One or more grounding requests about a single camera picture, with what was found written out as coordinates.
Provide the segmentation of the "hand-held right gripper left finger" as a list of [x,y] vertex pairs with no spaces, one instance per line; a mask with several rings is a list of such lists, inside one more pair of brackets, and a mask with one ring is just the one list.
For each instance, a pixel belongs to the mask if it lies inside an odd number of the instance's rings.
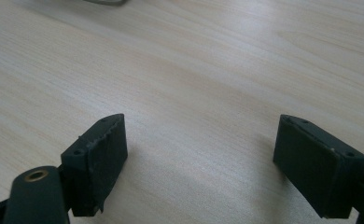
[[99,119],[61,155],[67,204],[75,217],[104,211],[127,158],[123,114]]

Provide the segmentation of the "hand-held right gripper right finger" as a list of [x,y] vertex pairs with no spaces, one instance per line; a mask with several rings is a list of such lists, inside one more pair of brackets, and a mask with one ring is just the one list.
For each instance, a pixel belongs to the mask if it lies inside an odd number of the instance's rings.
[[320,217],[350,216],[363,153],[308,120],[282,115],[273,162]]

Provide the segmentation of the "grey curved object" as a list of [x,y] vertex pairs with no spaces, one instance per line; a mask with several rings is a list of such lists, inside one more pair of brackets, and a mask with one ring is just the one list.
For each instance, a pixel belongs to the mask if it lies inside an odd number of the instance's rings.
[[104,6],[122,6],[128,0],[83,0],[83,1]]

